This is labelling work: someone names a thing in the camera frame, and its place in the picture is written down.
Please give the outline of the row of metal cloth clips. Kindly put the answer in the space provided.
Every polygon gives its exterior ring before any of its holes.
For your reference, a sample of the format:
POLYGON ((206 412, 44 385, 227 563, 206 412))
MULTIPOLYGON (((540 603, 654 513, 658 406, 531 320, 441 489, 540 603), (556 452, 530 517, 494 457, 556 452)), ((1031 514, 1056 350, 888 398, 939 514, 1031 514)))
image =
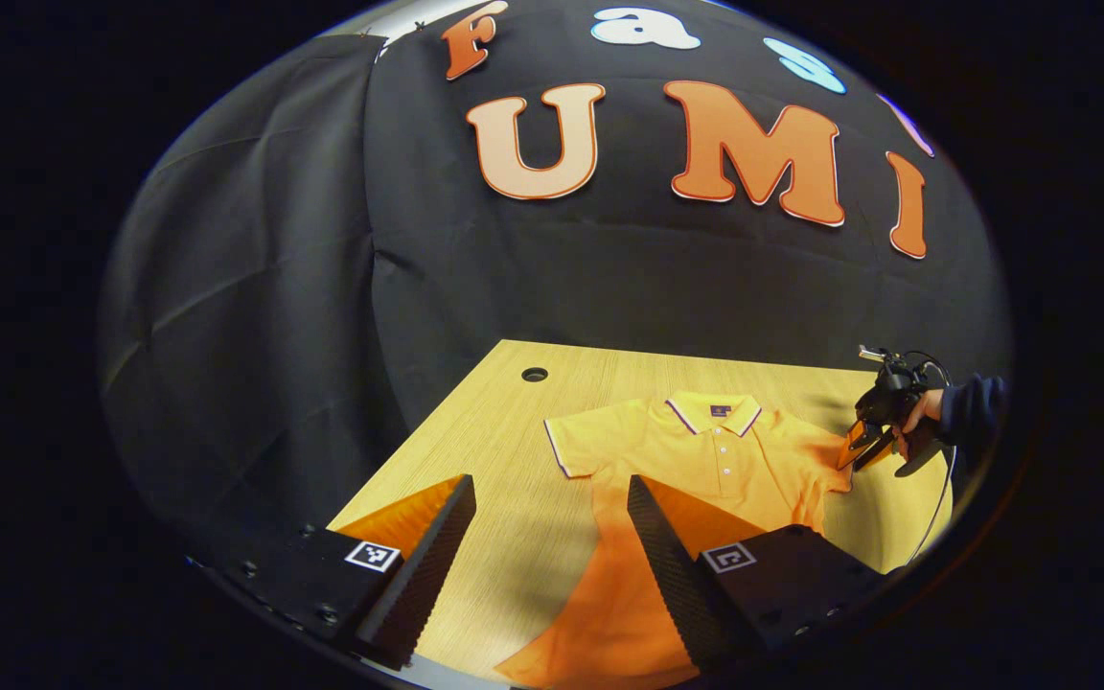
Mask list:
POLYGON ((426 26, 426 19, 416 19, 408 15, 385 17, 367 21, 363 26, 354 30, 355 35, 382 38, 385 42, 404 35, 417 34, 426 26))

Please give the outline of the orange T-shirt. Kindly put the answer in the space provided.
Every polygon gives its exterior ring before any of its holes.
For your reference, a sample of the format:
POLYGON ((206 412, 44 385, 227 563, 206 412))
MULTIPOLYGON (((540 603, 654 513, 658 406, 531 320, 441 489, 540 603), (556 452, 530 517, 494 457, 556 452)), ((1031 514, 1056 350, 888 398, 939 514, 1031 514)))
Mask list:
POLYGON ((697 554, 725 544, 724 529, 790 524, 822 532, 825 498, 850 490, 842 438, 750 396, 679 390, 544 423, 558 467, 586 479, 597 544, 565 606, 496 670, 549 690, 660 690, 700 669, 680 639, 628 514, 631 476, 724 511, 693 530, 697 554))

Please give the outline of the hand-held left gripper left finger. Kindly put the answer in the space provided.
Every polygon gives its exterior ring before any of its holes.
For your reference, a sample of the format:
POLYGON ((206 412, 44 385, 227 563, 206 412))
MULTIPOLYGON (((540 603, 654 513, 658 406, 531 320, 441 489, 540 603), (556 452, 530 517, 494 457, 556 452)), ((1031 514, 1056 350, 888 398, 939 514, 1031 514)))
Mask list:
POLYGON ((316 646, 399 671, 415 655, 474 514, 468 474, 337 528, 282 524, 233 503, 212 541, 212 567, 316 646))

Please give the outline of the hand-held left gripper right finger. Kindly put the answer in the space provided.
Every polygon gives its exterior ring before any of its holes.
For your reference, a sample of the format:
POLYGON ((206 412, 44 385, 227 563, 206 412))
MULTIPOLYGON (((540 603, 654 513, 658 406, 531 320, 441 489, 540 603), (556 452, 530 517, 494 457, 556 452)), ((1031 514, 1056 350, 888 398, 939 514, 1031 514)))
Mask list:
POLYGON ((884 573, 811 527, 750 524, 652 477, 627 510, 689 659, 703 672, 769 656, 875 597, 884 573))

